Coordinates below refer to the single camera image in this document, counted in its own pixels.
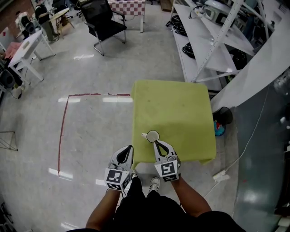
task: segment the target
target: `white cable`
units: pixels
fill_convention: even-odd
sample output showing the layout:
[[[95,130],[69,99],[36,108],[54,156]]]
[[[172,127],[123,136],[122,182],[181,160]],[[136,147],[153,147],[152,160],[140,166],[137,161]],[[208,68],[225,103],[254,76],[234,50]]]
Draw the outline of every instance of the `white cable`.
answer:
[[[220,182],[217,182],[210,190],[209,192],[203,197],[203,198],[206,198],[210,193],[211,191],[219,184]]]
[[[251,138],[253,137],[253,135],[254,135],[254,133],[255,133],[255,130],[256,130],[256,128],[257,128],[257,126],[258,126],[258,123],[259,123],[259,121],[260,121],[260,118],[261,118],[261,115],[262,115],[262,112],[263,112],[263,110],[264,110],[264,106],[265,106],[265,103],[266,103],[266,99],[267,99],[267,96],[268,96],[268,92],[269,92],[269,87],[270,87],[270,85],[268,86],[268,89],[267,89],[267,94],[266,94],[266,96],[265,96],[265,100],[264,100],[264,104],[263,104],[263,107],[262,107],[262,109],[261,109],[261,112],[260,112],[260,116],[259,116],[259,118],[258,118],[258,121],[257,121],[257,123],[256,123],[256,126],[255,126],[255,128],[254,128],[254,130],[253,130],[253,133],[252,133],[252,135],[251,135],[251,137],[249,138],[249,140],[248,140],[248,142],[246,143],[246,146],[245,146],[245,149],[244,149],[244,151],[243,151],[243,153],[241,154],[241,156],[239,157],[239,158],[237,158],[227,169],[226,169],[226,171],[225,172],[227,172],[229,169],[230,169],[230,167],[232,167],[242,156],[243,156],[243,154],[245,153],[245,151],[246,151],[246,149],[247,149],[247,146],[248,146],[248,144],[249,144],[249,142],[251,141]]]

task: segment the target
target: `chair leg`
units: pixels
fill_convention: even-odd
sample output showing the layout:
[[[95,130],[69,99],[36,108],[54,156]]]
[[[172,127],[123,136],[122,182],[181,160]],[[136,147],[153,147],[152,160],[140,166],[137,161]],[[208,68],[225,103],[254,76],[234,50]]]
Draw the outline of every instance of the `chair leg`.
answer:
[[[102,47],[102,44],[101,44],[101,41],[99,40],[99,38],[97,37],[97,40],[98,42],[94,44],[94,49],[97,50],[102,56],[104,56],[104,50],[103,50],[103,47]],[[99,49],[96,48],[96,46],[100,44],[100,47],[101,47],[101,51]]]
[[[117,36],[115,36],[115,35],[113,35],[117,40],[120,40],[123,44],[125,44],[126,42],[127,42],[127,39],[126,39],[126,30],[124,30],[124,38],[125,38],[125,40],[122,40],[121,38],[119,38],[119,37],[117,37]]]

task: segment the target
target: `brick wall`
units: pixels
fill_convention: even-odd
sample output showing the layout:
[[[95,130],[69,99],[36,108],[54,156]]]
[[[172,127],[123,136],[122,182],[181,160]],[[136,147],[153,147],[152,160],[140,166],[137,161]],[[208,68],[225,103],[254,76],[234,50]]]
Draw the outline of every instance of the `brick wall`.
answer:
[[[15,25],[16,12],[26,11],[30,16],[34,13],[34,8],[30,0],[14,0],[3,11],[0,12],[0,32],[6,27],[16,37],[19,33],[19,29]]]

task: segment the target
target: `red line on floor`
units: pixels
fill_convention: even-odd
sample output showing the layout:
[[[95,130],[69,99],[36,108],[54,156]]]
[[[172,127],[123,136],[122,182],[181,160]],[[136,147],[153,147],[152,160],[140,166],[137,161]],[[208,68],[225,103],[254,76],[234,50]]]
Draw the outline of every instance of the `red line on floor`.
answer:
[[[110,94],[108,93],[109,96],[130,96],[130,94],[126,94],[126,93],[119,93],[119,94]],[[62,127],[60,129],[60,137],[59,137],[59,145],[58,145],[58,177],[59,177],[59,173],[60,173],[60,147],[61,147],[61,143],[62,143],[62,136],[63,136],[63,127],[64,127],[64,119],[65,119],[65,115],[67,113],[67,109],[68,109],[68,100],[70,97],[81,97],[81,96],[101,96],[100,93],[83,93],[83,94],[73,94],[73,95],[69,95],[68,99],[67,99],[67,103],[65,104],[65,108],[64,108],[64,112],[63,112],[63,121],[62,121]]]

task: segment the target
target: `chair seat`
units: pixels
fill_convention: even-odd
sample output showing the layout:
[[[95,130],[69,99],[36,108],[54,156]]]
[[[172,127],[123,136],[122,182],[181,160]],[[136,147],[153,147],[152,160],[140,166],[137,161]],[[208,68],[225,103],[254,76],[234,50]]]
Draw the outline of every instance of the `chair seat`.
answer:
[[[110,21],[109,23],[102,24],[101,26],[96,26],[96,31],[98,34],[98,38],[101,41],[104,41],[105,39],[126,30],[127,27],[123,24],[117,23],[115,21]],[[90,30],[90,34],[93,36],[96,36],[92,30]]]

